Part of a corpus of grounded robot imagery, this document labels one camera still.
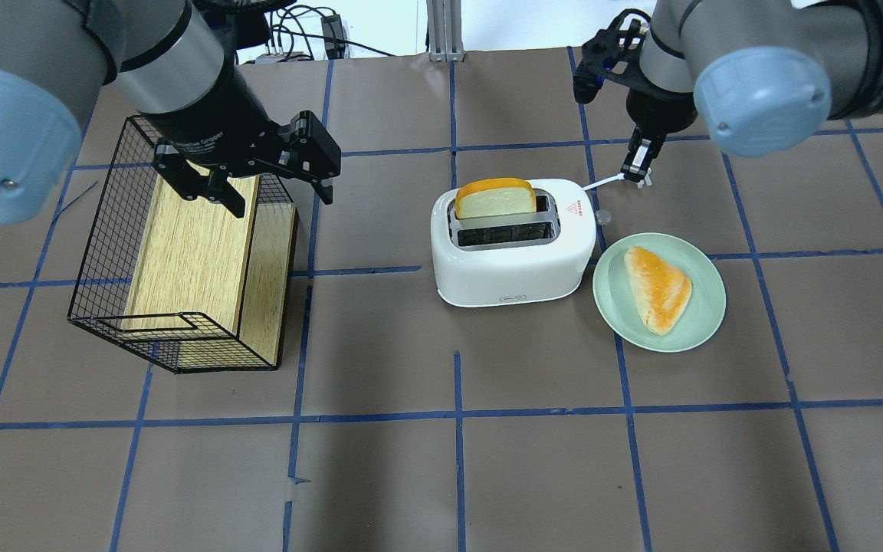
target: white toaster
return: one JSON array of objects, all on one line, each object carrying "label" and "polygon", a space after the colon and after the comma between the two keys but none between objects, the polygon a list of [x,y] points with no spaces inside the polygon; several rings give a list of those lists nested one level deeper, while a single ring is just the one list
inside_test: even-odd
[{"label": "white toaster", "polygon": [[438,294],[456,307],[549,301],[571,294],[595,247],[595,213],[568,179],[532,179],[537,212],[459,220],[455,193],[432,210]]}]

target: metal mesh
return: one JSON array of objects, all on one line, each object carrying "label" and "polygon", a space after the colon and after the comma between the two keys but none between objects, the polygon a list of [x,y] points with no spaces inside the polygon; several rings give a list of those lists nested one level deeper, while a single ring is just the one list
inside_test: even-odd
[{"label": "metal mesh", "polygon": [[[125,119],[108,169],[77,276],[67,320],[173,373],[276,370],[232,332],[202,312],[130,315],[125,310],[158,178],[150,166],[157,130],[140,116]],[[291,203],[281,180],[262,175],[257,204]],[[150,320],[158,329],[144,327]]]}]

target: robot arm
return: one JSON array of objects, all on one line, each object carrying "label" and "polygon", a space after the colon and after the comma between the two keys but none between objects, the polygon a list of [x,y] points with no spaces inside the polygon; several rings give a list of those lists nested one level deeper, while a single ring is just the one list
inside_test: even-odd
[{"label": "robot arm", "polygon": [[0,0],[0,224],[38,213],[111,81],[164,136],[153,166],[183,198],[243,216],[227,178],[270,172],[332,202],[336,141],[311,112],[272,122],[189,0]]},{"label": "robot arm", "polygon": [[727,153],[784,150],[828,118],[883,113],[883,0],[802,10],[789,0],[659,0],[652,19],[624,11],[582,46],[575,99],[592,101],[606,78],[630,88],[622,174],[634,182],[667,133],[693,123],[694,106]]}]

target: bread in toaster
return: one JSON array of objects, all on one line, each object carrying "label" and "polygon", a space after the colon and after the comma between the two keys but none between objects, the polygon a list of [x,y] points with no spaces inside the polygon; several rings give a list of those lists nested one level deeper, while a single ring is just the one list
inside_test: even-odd
[{"label": "bread in toaster", "polygon": [[637,245],[629,248],[624,259],[638,317],[652,333],[670,333],[690,300],[690,278],[659,255]]},{"label": "bread in toaster", "polygon": [[479,179],[462,186],[455,195],[457,219],[534,212],[537,196],[525,179]]}]

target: green plate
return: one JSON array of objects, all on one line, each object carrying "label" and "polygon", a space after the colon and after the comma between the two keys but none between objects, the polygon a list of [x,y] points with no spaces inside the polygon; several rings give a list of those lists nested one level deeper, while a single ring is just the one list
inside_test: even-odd
[{"label": "green plate", "polygon": [[[635,311],[624,261],[626,252],[633,245],[647,248],[663,261],[680,268],[694,284],[687,308],[670,333],[664,336],[645,329]],[[721,327],[727,305],[724,282],[714,263],[700,249],[666,234],[627,235],[614,242],[595,266],[592,289],[602,317],[617,334],[642,349],[659,353],[694,349],[710,339]]]}]

